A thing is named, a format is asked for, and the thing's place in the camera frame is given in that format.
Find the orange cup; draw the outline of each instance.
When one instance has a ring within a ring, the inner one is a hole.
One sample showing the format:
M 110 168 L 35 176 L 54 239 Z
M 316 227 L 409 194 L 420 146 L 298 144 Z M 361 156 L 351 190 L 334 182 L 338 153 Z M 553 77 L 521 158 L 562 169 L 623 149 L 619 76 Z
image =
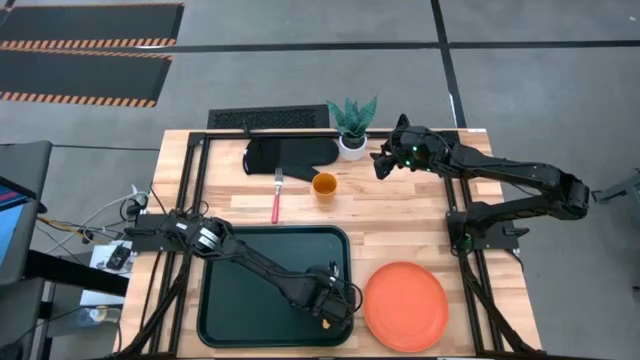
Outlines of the orange cup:
M 316 195 L 316 199 L 322 203 L 330 203 L 336 194 L 338 180 L 329 173 L 320 173 L 313 177 L 311 190 Z

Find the gray floor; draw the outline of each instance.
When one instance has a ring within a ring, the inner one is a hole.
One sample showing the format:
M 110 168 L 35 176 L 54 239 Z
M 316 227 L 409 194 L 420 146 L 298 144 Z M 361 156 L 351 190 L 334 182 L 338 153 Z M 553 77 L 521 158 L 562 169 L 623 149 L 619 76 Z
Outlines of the gray floor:
M 182 45 L 437 39 L 428 0 L 186 4 Z M 442 8 L 450 41 L 640 39 L 636 1 L 445 0 Z M 455 50 L 453 60 L 468 126 L 489 130 L 497 156 L 549 162 L 593 189 L 640 167 L 640 48 Z M 417 124 L 454 124 L 437 50 L 179 54 L 155 109 L 0 102 L 0 143 L 157 147 L 164 129 L 203 128 L 209 109 L 316 104 L 347 95 L 361 101 L 378 95 L 375 126 L 395 124 L 401 112 Z M 147 186 L 156 157 L 54 149 L 44 194 L 50 215 L 82 220 L 130 184 Z M 508 199 L 521 196 L 504 190 Z M 525 276 L 550 353 L 615 359 L 640 353 L 640 304 L 631 293 L 640 283 L 640 223 L 625 200 L 595 204 L 578 222 L 523 222 L 532 229 L 521 242 Z M 116 211 L 102 220 L 117 220 Z M 33 243 L 51 246 L 40 233 Z M 69 248 L 90 249 L 79 242 Z M 113 334 L 59 338 L 52 358 L 104 355 Z

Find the white pot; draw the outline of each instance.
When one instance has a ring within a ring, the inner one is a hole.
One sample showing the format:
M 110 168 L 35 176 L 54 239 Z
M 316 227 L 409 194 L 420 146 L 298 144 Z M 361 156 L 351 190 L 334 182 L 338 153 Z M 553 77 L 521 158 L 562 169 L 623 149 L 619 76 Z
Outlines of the white pot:
M 344 144 L 342 143 L 342 136 L 340 136 L 340 141 L 338 141 L 338 148 L 340 149 L 340 156 L 342 156 L 343 159 L 349 161 L 359 160 L 364 156 L 365 150 L 367 148 L 367 137 L 364 137 L 364 143 L 362 143 L 362 146 L 357 149 L 349 149 L 348 147 L 344 146 Z

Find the succulent plant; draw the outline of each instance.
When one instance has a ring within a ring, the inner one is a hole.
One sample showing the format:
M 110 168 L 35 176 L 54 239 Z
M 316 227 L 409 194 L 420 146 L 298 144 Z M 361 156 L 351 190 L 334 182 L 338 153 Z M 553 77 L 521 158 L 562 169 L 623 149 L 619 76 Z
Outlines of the succulent plant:
M 329 107 L 329 112 L 336 119 L 338 132 L 345 137 L 359 139 L 364 136 L 365 131 L 371 124 L 376 113 L 377 103 L 378 97 L 376 96 L 361 109 L 358 109 L 357 101 L 351 102 L 349 98 L 345 101 L 344 112 L 331 101 L 327 101 L 327 106 Z

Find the potted plant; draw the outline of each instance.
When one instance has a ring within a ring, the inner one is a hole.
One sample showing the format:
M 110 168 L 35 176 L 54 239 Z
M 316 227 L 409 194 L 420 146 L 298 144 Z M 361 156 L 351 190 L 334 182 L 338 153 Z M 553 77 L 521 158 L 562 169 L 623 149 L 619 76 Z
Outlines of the potted plant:
M 351 102 L 349 98 L 345 101 L 344 112 L 338 105 L 327 101 L 329 111 L 336 119 L 336 129 L 340 133 L 339 149 L 340 155 L 346 160 L 358 160 L 367 147 L 367 137 L 365 132 L 373 120 L 376 113 L 378 97 L 374 97 L 368 104 L 358 109 L 358 102 Z

